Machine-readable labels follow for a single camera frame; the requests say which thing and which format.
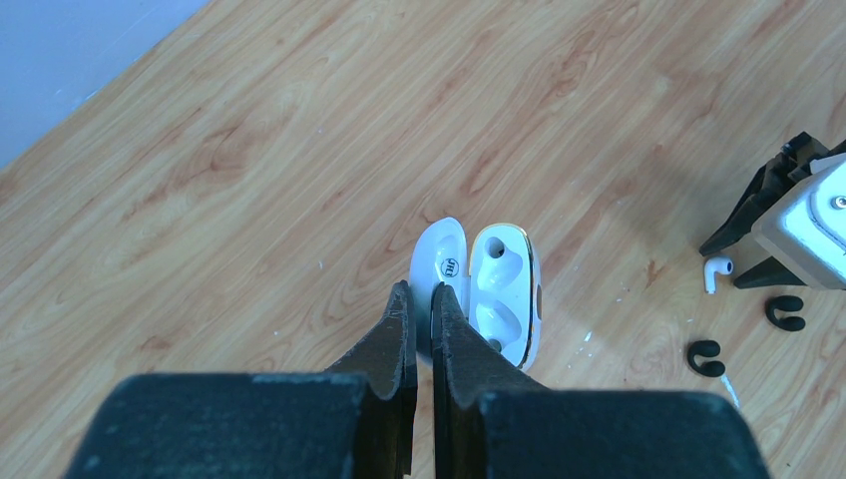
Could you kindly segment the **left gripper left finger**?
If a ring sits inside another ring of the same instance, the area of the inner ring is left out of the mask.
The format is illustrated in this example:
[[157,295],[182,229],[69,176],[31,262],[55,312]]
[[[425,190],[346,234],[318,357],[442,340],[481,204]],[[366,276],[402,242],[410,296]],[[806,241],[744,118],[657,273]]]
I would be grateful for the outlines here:
[[402,478],[412,469],[413,297],[321,372],[149,373],[103,401],[70,478]]

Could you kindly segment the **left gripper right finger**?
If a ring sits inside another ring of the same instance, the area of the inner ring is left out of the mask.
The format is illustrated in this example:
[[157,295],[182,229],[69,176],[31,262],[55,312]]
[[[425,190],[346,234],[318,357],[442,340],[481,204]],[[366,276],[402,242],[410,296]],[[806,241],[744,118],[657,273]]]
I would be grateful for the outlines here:
[[453,288],[432,296],[439,478],[765,478],[752,433],[706,392],[558,390],[497,352]]

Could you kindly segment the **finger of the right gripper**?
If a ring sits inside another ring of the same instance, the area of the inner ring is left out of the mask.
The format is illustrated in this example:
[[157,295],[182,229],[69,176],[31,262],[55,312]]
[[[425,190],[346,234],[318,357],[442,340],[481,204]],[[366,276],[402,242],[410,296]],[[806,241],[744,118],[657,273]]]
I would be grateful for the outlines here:
[[699,254],[713,255],[739,242],[764,213],[811,176],[812,160],[832,155],[832,149],[806,132],[792,138],[756,172],[727,220],[699,247]]
[[771,256],[735,278],[733,285],[738,289],[752,289],[781,285],[806,286],[806,283]]

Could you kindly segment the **white earbud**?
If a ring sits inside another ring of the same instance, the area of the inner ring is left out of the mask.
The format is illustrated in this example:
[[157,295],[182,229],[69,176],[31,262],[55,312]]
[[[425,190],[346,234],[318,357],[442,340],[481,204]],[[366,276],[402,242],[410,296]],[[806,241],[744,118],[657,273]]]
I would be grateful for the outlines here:
[[734,264],[730,257],[713,256],[708,258],[703,265],[704,291],[708,295],[716,294],[718,278],[731,275],[733,270]]

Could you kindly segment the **white earbud charging case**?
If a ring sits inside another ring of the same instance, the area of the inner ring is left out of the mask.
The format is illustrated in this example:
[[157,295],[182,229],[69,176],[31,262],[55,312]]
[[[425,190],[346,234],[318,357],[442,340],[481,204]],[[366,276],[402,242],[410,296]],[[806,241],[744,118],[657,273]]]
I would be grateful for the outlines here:
[[474,330],[522,371],[534,363],[542,331],[539,255],[526,231],[498,223],[467,242],[458,220],[431,224],[415,244],[409,285],[416,322],[416,349],[431,359],[432,296],[444,283],[454,289]]

